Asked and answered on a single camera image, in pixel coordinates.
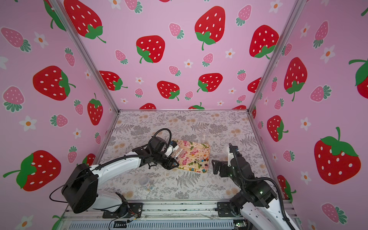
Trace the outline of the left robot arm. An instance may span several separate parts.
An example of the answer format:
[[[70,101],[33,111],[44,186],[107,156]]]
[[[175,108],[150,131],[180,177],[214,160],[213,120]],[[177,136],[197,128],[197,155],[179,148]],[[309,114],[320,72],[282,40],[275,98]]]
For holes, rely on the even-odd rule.
[[[99,210],[123,217],[130,209],[127,200],[120,193],[111,195],[100,192],[101,186],[118,175],[145,165],[160,165],[167,170],[177,168],[178,150],[176,141],[152,137],[148,144],[107,163],[92,166],[80,164],[63,186],[62,195],[75,214]]]

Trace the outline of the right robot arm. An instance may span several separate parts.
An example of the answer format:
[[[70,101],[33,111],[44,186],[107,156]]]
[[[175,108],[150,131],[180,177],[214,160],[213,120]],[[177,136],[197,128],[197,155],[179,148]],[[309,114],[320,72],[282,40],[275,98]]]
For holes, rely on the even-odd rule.
[[[250,164],[240,154],[238,147],[229,144],[228,160],[213,160],[213,173],[230,178],[240,191],[228,202],[218,202],[219,217],[243,217],[248,226],[258,230],[298,230],[298,225],[285,211],[282,192],[269,183],[277,183],[268,177],[255,177]]]

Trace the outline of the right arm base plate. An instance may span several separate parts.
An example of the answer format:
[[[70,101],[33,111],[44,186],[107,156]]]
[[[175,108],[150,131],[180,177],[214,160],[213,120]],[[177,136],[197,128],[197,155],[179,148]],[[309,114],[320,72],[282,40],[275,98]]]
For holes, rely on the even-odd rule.
[[[246,203],[239,201],[218,202],[215,210],[219,217],[242,217],[241,209]]]

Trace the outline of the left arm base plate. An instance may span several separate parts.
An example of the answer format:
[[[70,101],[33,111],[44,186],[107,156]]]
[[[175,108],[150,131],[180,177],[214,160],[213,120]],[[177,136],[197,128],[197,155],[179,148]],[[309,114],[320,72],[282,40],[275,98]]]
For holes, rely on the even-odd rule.
[[[111,208],[102,209],[104,219],[114,218],[140,218],[143,211],[143,203],[129,202]]]

